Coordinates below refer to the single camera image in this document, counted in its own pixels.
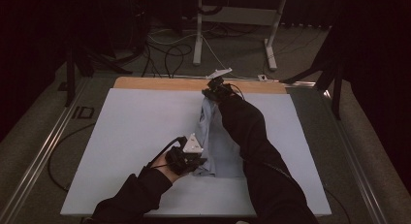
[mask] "black long-sleeve shirt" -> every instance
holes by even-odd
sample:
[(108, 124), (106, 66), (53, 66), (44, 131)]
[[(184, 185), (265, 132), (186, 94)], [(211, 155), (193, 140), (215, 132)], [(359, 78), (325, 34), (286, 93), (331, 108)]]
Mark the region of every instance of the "black long-sleeve shirt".
[[(219, 110), (224, 128), (240, 146), (248, 192), (259, 222), (318, 223), (280, 153), (269, 142), (261, 112), (239, 96), (222, 102)], [(139, 223), (146, 212), (159, 208), (161, 195), (171, 186), (158, 170), (143, 169), (138, 177), (130, 175), (113, 198), (99, 203), (92, 218), (102, 223)]]

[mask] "floor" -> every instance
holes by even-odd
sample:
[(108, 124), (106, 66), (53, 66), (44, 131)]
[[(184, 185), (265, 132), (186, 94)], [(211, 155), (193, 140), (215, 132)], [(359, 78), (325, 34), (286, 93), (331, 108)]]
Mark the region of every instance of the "floor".
[[(232, 68), (227, 79), (256, 80), (258, 75), (264, 74), (271, 80), (284, 80), (310, 67), (328, 34), (328, 31), (311, 27), (280, 27), (273, 46), (278, 70), (272, 72), (268, 69), (263, 44), (269, 35), (268, 27), (206, 24), (202, 64), (194, 66), (195, 31), (190, 27), (192, 23), (187, 26), (183, 36), (162, 26), (153, 26), (148, 38), (150, 54), (146, 50), (144, 55), (122, 65), (123, 68), (139, 77), (149, 55), (151, 60), (146, 67), (146, 77), (203, 78), (216, 69)], [(127, 53), (117, 52), (119, 57)], [(98, 63), (95, 68), (92, 78), (81, 78), (77, 73), (79, 95), (70, 109), (64, 108), (66, 93), (58, 91), (60, 83), (65, 81), (65, 66), (62, 66), (56, 72), (55, 82), (0, 143), (2, 223), (80, 223), (80, 217), (59, 214), (66, 196), (64, 190), (68, 189), (76, 172), (107, 92), (121, 76)], [(407, 223), (411, 213), (409, 194), (401, 186), (382, 145), (352, 95), (350, 84), (343, 83), (342, 119), (337, 121), (330, 113), (330, 103), (323, 93), (311, 87), (310, 82), (316, 81), (319, 75), (305, 78), (306, 83), (300, 86), (287, 88), (332, 208), (332, 215), (318, 220), (330, 224)], [(84, 116), (73, 115), (76, 107), (84, 109)], [(68, 113), (68, 119), (62, 120), (62, 113)], [(56, 123), (65, 123), (65, 128), (59, 130)], [(55, 140), (47, 138), (50, 133), (58, 133)], [(25, 202), (12, 203), (19, 211), (5, 212), (10, 210), (6, 201), (11, 200), (31, 162), (47, 144), (55, 145), (49, 171), (62, 188), (51, 181), (46, 159), (42, 165), (36, 165), (38, 170), (33, 176), (36, 182), (28, 185), (26, 195), (21, 197)]]

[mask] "person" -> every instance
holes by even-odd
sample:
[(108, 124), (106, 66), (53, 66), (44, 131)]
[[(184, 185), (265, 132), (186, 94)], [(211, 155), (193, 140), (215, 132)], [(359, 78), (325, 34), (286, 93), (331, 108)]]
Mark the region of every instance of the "person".
[[(258, 223), (318, 223), (280, 153), (269, 142), (263, 114), (238, 95), (218, 103), (218, 109), (224, 128), (240, 147)], [(114, 197), (97, 205), (86, 223), (141, 223), (142, 216), (158, 209), (161, 195), (180, 178), (169, 167), (158, 167), (162, 165), (167, 165), (164, 154), (151, 168), (130, 175)]]

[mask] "gray cloth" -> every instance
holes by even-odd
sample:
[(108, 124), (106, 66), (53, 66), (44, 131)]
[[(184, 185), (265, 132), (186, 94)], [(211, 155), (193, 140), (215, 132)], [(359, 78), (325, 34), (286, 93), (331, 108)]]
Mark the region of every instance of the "gray cloth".
[(194, 171), (194, 176), (244, 177), (239, 146), (223, 127), (221, 113), (214, 102), (204, 98), (196, 138), (207, 161)]

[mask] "hand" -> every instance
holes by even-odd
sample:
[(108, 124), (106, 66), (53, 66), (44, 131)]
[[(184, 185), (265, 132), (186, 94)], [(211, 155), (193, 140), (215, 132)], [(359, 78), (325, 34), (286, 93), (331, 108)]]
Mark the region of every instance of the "hand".
[(169, 166), (167, 166), (166, 153), (160, 155), (160, 157), (158, 157), (154, 161), (154, 163), (151, 165), (151, 168), (155, 168), (161, 173), (163, 173), (164, 176), (166, 176), (172, 183), (174, 183), (179, 178), (186, 176), (186, 175), (179, 176), (175, 174), (172, 170), (170, 170)]

